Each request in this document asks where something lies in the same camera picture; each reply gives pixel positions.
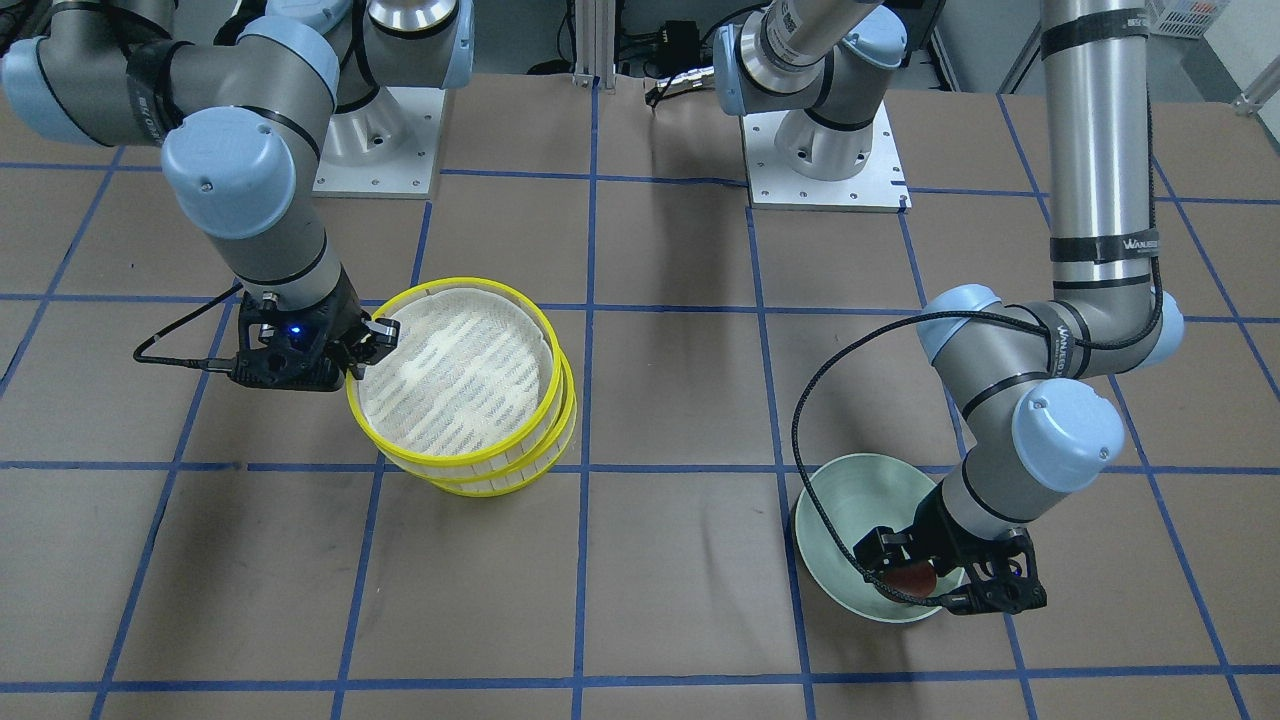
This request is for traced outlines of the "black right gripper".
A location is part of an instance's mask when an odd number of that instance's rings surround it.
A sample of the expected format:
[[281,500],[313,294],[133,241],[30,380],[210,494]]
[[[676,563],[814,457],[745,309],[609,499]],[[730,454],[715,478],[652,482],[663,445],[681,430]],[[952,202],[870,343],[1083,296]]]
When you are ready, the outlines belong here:
[[361,309],[349,277],[317,304],[283,310],[274,301],[243,292],[238,315],[239,348],[229,378],[257,389],[333,392],[347,374],[364,378],[401,341],[401,323],[374,319]]

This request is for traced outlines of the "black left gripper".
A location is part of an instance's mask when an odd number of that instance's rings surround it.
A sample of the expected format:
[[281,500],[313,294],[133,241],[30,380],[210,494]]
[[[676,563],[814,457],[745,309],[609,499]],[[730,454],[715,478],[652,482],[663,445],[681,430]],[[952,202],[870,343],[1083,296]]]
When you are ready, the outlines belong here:
[[[997,539],[982,539],[947,514],[940,495],[925,496],[913,524],[902,530],[872,528],[855,543],[852,557],[865,582],[900,603],[955,615],[1019,614],[1047,606],[1028,532],[1015,528]],[[904,594],[884,583],[888,571],[915,562],[929,562],[938,577],[931,597]]]

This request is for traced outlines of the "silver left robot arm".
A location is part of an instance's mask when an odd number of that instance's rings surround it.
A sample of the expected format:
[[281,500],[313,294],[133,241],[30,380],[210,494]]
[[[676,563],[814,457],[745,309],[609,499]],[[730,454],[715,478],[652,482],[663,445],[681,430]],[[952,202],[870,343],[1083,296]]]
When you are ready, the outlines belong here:
[[1158,266],[1140,1],[1044,1],[1053,296],[1006,304],[982,284],[934,297],[914,325],[975,443],[941,482],[877,478],[854,455],[803,473],[794,537],[822,589],[879,623],[1046,606],[1030,524],[1120,452],[1096,375],[1172,355],[1185,322]]

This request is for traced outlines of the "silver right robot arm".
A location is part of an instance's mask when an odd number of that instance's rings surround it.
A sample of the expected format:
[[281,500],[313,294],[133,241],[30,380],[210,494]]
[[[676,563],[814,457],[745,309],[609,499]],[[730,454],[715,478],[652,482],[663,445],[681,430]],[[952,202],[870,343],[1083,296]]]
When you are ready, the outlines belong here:
[[174,35],[177,1],[55,1],[3,59],[14,113],[44,138],[151,145],[182,211],[241,296],[232,357],[164,357],[260,389],[330,392],[392,354],[311,193],[332,119],[389,87],[458,88],[470,1],[247,1],[218,42]]

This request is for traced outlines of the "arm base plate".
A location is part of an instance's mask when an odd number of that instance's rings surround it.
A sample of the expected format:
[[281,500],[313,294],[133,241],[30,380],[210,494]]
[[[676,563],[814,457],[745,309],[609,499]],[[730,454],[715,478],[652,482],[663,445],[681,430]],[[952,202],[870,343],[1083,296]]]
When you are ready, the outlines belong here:
[[788,211],[905,213],[913,208],[887,106],[844,132],[804,110],[741,118],[751,205]]
[[447,99],[443,88],[383,87],[370,102],[330,119],[314,195],[430,199]]

